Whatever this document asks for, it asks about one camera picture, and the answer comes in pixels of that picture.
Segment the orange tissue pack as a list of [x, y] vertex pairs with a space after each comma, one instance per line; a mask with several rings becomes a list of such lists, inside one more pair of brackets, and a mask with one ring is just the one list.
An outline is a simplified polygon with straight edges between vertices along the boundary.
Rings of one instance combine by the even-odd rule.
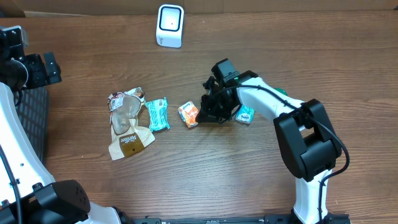
[[198, 125], [198, 122], [196, 122], [196, 117], [199, 113], [199, 110], [192, 101], [188, 101], [180, 106], [178, 108], [178, 112], [188, 128], [193, 128]]

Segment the brown paper pastry bag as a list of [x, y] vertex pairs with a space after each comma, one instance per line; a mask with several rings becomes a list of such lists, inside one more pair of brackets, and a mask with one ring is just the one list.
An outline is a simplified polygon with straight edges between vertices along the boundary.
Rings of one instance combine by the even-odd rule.
[[149, 128], [138, 125], [138, 114], [145, 102], [140, 87], [109, 95], [111, 144], [108, 151], [112, 160], [131, 157], [155, 141]]

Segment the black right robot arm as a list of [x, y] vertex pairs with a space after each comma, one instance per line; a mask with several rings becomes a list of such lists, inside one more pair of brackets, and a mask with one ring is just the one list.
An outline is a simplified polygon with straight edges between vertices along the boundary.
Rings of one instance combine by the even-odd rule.
[[289, 215], [267, 215], [265, 223], [348, 223], [326, 208], [328, 179], [344, 149], [324, 106], [296, 100], [269, 86], [256, 73], [237, 71], [227, 58], [216, 63], [203, 84], [197, 123], [224, 123], [243, 106], [274, 124], [282, 160], [295, 177], [296, 199]]

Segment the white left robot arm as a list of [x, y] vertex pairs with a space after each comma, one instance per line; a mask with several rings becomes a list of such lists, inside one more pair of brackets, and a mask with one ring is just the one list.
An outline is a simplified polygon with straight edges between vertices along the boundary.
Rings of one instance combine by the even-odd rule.
[[61, 82], [61, 70], [53, 53], [27, 55], [27, 46], [21, 26], [1, 28], [1, 223], [127, 223], [46, 169], [46, 87]]

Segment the green round lid container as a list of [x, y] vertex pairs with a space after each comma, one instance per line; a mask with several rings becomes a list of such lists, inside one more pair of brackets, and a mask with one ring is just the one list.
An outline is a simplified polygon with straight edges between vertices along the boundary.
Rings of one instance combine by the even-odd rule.
[[278, 92], [280, 92], [281, 94], [288, 96], [287, 92], [281, 88], [275, 88], [275, 90], [277, 90]]

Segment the teal snack pack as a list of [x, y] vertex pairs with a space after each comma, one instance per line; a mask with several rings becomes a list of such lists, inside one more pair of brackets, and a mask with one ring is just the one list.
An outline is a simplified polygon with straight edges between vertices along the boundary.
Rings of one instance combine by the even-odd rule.
[[158, 100], [147, 101], [144, 105], [149, 113], [149, 129], [151, 132], [170, 129], [168, 122], [168, 102], [166, 97]]

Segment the teal tissue pack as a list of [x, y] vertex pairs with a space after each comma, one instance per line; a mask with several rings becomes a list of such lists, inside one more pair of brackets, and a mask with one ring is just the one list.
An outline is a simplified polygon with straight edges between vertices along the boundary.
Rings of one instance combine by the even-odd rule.
[[251, 124], [254, 118], [254, 113], [254, 109], [242, 105], [242, 107], [240, 107], [240, 109], [236, 113], [235, 120], [244, 124]]

